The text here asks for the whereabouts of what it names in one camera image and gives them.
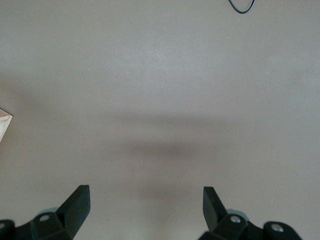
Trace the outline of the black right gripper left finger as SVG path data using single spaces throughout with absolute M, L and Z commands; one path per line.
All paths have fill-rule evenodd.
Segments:
M 58 208 L 43 210 L 29 222 L 16 226 L 0 221 L 2 240 L 73 240 L 91 210 L 90 187 L 80 185 Z

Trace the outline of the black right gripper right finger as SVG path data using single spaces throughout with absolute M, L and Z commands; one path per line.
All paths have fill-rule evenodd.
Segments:
M 203 188 L 202 212 L 208 227 L 200 240 L 300 240 L 289 225 L 268 221 L 263 227 L 255 226 L 242 212 L 226 209 L 212 186 Z

